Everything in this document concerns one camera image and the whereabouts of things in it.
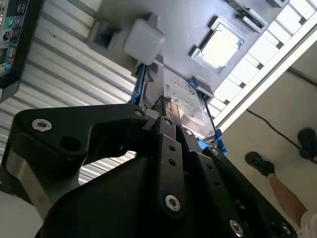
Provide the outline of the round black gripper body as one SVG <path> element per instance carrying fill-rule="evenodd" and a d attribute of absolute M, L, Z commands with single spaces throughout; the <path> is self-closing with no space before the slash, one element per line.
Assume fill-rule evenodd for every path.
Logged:
<path fill-rule="evenodd" d="M 69 192 L 41 238 L 222 238 L 198 159 L 136 158 Z"/>

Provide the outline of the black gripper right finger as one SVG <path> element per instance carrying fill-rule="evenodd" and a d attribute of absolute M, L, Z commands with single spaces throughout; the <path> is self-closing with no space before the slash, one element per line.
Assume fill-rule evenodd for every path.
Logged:
<path fill-rule="evenodd" d="M 175 238 L 295 238 L 283 216 L 215 147 L 199 147 L 172 105 L 183 149 L 186 220 Z"/>

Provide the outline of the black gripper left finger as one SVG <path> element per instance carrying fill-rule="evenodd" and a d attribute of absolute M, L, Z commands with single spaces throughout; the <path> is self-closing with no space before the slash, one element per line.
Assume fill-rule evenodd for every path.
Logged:
<path fill-rule="evenodd" d="M 149 112 L 131 103 L 24 110 L 9 134 L 9 174 L 47 214 L 79 186 L 83 165 L 134 151 L 150 163 L 150 204 L 182 214 L 183 139 L 178 107 L 166 99 Z"/>

